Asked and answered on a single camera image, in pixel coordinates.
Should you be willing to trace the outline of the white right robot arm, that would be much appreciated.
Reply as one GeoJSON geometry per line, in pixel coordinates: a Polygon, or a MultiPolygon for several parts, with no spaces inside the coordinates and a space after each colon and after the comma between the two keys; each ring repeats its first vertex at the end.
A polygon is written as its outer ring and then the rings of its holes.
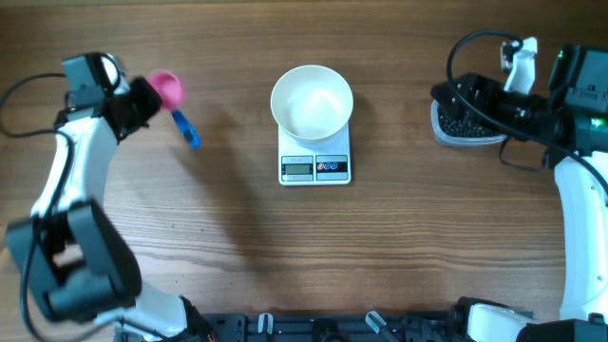
{"type": "Polygon", "coordinates": [[[433,109],[547,148],[564,220],[565,285],[557,321],[499,304],[461,302],[457,334],[470,341],[604,341],[607,338],[607,52],[561,48],[550,97],[533,96],[534,53],[504,47],[505,85],[468,73],[435,85],[433,109]]]}

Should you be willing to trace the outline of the pink scoop blue handle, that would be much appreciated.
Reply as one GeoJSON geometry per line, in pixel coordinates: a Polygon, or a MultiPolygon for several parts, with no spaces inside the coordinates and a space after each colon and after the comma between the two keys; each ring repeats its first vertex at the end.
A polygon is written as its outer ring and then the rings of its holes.
{"type": "Polygon", "coordinates": [[[193,149],[200,148],[201,140],[196,128],[181,111],[186,100],[182,80],[171,71],[159,70],[151,75],[148,82],[161,96],[161,107],[170,112],[177,129],[189,146],[193,149]]]}

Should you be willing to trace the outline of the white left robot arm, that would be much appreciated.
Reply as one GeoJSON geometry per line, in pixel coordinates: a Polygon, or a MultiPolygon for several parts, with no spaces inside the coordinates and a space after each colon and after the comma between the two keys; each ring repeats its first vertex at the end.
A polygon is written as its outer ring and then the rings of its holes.
{"type": "Polygon", "coordinates": [[[161,110],[200,146],[181,113],[182,81],[172,72],[127,80],[119,60],[90,52],[62,62],[65,106],[49,129],[56,153],[28,218],[11,223],[9,251],[20,274],[20,306],[53,323],[114,326],[120,341],[213,341],[215,329],[184,297],[145,283],[137,259],[103,208],[110,162],[131,134],[161,110]]]}

